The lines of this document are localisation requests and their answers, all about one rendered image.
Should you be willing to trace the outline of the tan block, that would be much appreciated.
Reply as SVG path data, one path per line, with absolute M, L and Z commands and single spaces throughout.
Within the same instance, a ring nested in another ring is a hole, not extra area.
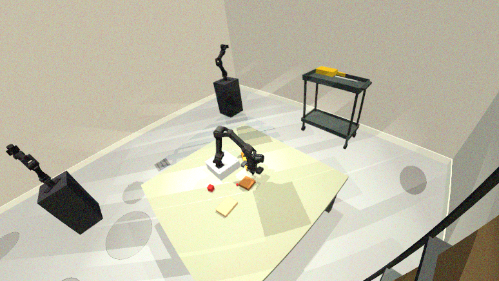
M 231 213 L 231 211 L 239 204 L 233 198 L 227 196 L 219 206 L 216 207 L 216 211 L 220 213 L 223 217 L 226 217 Z

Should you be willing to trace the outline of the orange square block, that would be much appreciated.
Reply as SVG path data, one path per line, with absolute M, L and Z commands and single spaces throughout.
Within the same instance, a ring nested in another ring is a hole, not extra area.
M 248 176 L 245 176 L 240 182 L 239 186 L 242 187 L 243 189 L 250 190 L 253 185 L 256 183 L 256 181 Z

